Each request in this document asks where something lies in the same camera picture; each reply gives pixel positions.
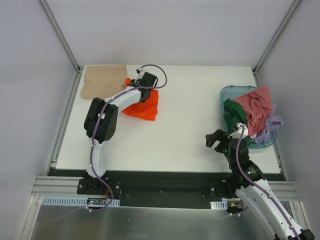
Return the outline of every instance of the white wall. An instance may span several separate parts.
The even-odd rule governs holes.
[[[36,0],[0,1],[0,239],[15,238],[75,77]]]
[[[320,1],[305,0],[258,72],[285,125],[277,145],[288,178],[299,182],[320,238]]]
[[[80,65],[254,67],[293,0],[47,0]]]

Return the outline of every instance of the white table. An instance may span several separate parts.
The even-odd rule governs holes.
[[[137,76],[140,65],[127,65],[128,77]],[[206,134],[223,128],[220,91],[228,85],[255,86],[250,67],[162,66],[168,84],[159,90],[155,121],[118,115],[116,132],[105,149],[107,170],[230,172],[223,154],[206,147]],[[146,70],[164,82],[161,71]],[[57,160],[57,169],[85,170],[89,165],[89,141],[83,124],[91,100],[82,99],[82,78]],[[274,148],[250,149],[250,159],[264,173],[280,173]]]

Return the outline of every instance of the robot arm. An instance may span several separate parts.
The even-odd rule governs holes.
[[[237,151],[241,135],[248,135],[248,129],[242,123],[236,125],[236,132],[232,134],[218,129],[206,135],[209,148],[219,141],[215,150],[224,154],[232,171],[226,181],[215,189],[216,193],[224,198],[232,198],[236,194],[257,217],[270,240],[314,240],[313,233],[309,229],[303,230],[279,202],[264,174],[250,160],[244,140],[239,143]]]
[[[118,113],[132,104],[144,103],[150,97],[151,89],[157,85],[158,78],[155,75],[144,70],[137,70],[137,72],[137,78],[132,80],[129,86],[117,95],[106,99],[96,97],[92,100],[84,121],[84,129],[88,136],[90,151],[92,151],[90,153],[92,163],[86,171],[93,178],[96,178],[96,175],[92,170],[92,166],[99,177],[106,172],[106,161],[101,152],[116,131]],[[103,114],[97,126],[98,118],[103,109]]]

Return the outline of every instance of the fabric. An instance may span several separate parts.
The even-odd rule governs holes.
[[[259,87],[233,101],[241,104],[246,113],[249,136],[258,134],[265,129],[266,120],[273,110],[268,85]]]
[[[125,88],[126,78],[126,65],[88,65],[80,95],[84,99],[112,97]]]
[[[224,101],[223,106],[223,118],[226,121],[228,133],[231,134],[234,132],[234,124],[243,123],[245,125],[248,125],[246,112],[239,103],[228,98]],[[248,137],[245,137],[244,140],[247,146],[250,146],[252,144],[252,141],[250,141]]]
[[[276,110],[276,105],[272,104],[272,113]],[[281,127],[284,121],[278,115],[271,115],[265,121],[265,128],[262,132],[256,135],[253,141],[256,144],[264,144],[271,140],[271,131]]]
[[[131,83],[131,79],[127,78],[125,86]],[[158,101],[159,93],[158,90],[151,90],[150,97],[145,102],[137,102],[127,107],[122,112],[128,116],[155,121],[158,113]]]

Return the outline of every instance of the beige cloth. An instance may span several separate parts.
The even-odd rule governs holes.
[[[84,99],[109,98],[125,88],[126,65],[86,66],[81,97]]]

